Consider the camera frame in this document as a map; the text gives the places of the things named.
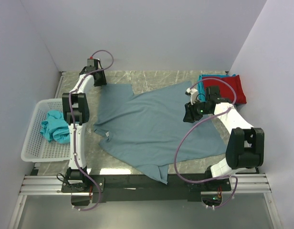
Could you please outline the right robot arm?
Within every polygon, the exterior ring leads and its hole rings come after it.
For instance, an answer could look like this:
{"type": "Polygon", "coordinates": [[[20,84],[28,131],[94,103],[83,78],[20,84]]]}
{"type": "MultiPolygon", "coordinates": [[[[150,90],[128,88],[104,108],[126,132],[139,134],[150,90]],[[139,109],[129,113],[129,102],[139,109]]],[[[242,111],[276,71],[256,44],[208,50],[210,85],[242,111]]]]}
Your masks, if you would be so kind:
{"type": "Polygon", "coordinates": [[[233,176],[237,172],[260,167],[264,161],[264,131],[253,127],[235,109],[234,100],[221,97],[218,86],[207,89],[206,100],[198,100],[198,90],[190,87],[186,90],[190,101],[185,104],[184,122],[193,123],[192,132],[200,124],[218,118],[230,134],[225,158],[206,170],[204,183],[208,190],[215,190],[220,179],[233,176]]]}

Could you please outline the grey blue t shirt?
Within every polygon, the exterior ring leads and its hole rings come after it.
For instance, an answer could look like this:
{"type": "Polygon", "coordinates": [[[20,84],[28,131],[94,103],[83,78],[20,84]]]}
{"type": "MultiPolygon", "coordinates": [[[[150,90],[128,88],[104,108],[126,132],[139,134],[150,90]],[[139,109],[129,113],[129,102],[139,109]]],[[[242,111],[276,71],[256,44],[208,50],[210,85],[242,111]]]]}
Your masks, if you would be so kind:
{"type": "Polygon", "coordinates": [[[94,132],[100,147],[156,181],[167,183],[174,161],[218,156],[227,138],[220,123],[211,120],[194,126],[183,122],[190,82],[134,94],[130,84],[102,88],[94,132]]]}

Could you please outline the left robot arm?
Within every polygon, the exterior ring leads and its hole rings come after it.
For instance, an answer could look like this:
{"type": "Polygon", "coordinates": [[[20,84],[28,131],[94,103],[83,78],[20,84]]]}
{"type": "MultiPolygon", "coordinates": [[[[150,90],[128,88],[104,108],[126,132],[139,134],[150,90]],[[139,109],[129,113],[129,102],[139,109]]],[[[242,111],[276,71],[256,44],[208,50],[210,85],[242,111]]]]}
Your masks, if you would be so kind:
{"type": "Polygon", "coordinates": [[[63,117],[70,133],[70,159],[63,178],[63,188],[69,192],[88,192],[93,189],[87,177],[87,163],[84,149],[84,132],[90,119],[86,94],[94,86],[106,85],[106,78],[98,60],[88,63],[79,74],[76,85],[63,93],[63,117]]]}

